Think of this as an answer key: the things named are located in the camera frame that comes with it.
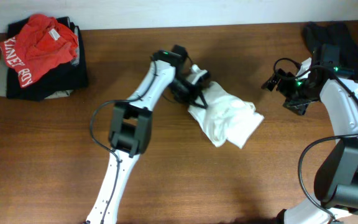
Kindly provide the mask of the white t-shirt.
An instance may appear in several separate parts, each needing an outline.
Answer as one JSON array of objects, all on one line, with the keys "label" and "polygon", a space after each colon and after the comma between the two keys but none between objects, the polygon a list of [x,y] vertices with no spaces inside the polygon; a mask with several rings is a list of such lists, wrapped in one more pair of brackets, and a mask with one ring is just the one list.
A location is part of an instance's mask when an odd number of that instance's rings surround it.
[{"label": "white t-shirt", "polygon": [[229,141],[238,148],[243,148],[264,120],[264,116],[256,112],[252,102],[229,94],[217,82],[210,82],[203,90],[203,96],[208,107],[203,109],[190,106],[188,112],[205,135],[215,147]]}]

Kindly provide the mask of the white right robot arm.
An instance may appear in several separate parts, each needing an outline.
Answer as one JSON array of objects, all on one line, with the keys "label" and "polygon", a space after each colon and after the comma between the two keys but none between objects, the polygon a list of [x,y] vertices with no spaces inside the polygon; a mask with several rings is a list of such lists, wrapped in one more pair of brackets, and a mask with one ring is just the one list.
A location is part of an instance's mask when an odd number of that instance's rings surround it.
[{"label": "white right robot arm", "polygon": [[[303,63],[293,63],[298,73],[273,67],[263,90],[280,92],[283,107],[304,115],[308,106],[321,102],[333,128],[333,136],[313,141],[298,160],[297,175],[305,200],[282,210],[275,223],[340,223],[358,215],[358,77],[343,63],[337,45],[323,44]],[[316,172],[314,190],[309,193],[302,175],[306,153],[323,142],[336,144]]]}]

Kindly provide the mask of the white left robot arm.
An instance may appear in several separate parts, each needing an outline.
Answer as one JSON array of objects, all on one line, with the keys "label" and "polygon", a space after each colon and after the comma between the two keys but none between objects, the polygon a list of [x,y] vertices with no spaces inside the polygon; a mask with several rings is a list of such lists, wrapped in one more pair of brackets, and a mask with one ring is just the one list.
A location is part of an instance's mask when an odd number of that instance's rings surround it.
[{"label": "white left robot arm", "polygon": [[85,224],[117,222],[119,204],[130,174],[149,145],[152,135],[153,110],[166,88],[178,103],[206,109],[202,83],[209,78],[207,70],[192,63],[187,77],[183,68],[189,60],[186,48],[174,45],[171,50],[152,54],[149,71],[135,92],[126,100],[110,100],[100,105],[113,105],[107,146],[108,168],[92,210]]}]

